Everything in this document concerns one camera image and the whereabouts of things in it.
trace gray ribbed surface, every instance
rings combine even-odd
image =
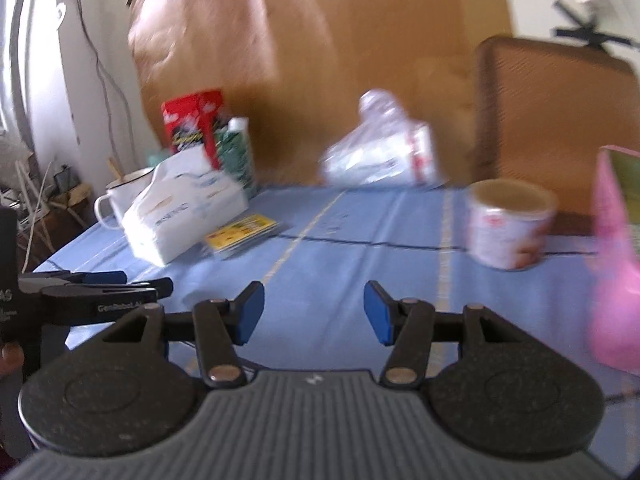
[[[612,480],[586,453],[543,463],[483,456],[457,444],[414,394],[368,372],[263,371],[214,392],[165,442],[122,458],[38,453],[9,480]]]

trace white bottle cap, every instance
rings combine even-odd
[[[246,132],[249,130],[249,119],[246,117],[234,117],[229,119],[229,130],[232,132]]]

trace pink package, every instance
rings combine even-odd
[[[640,373],[640,153],[604,146],[593,190],[598,265],[590,343],[601,363]]]

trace brown paper backdrop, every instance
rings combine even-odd
[[[260,180],[311,184],[360,95],[385,88],[433,125],[446,172],[465,181],[472,52],[509,31],[506,0],[135,0],[129,45],[163,145],[163,101],[222,88],[250,118]]]

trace mug handle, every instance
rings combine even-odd
[[[102,216],[102,213],[100,212],[100,204],[102,203],[103,200],[105,200],[106,198],[109,198],[109,195],[102,195],[99,199],[97,199],[94,202],[94,213],[95,213],[95,217],[98,219],[98,222],[100,222],[100,224],[103,227],[106,227],[107,229],[111,229],[114,231],[120,230],[122,229],[119,225],[109,225],[107,224],[107,222],[105,222],[104,217]]]

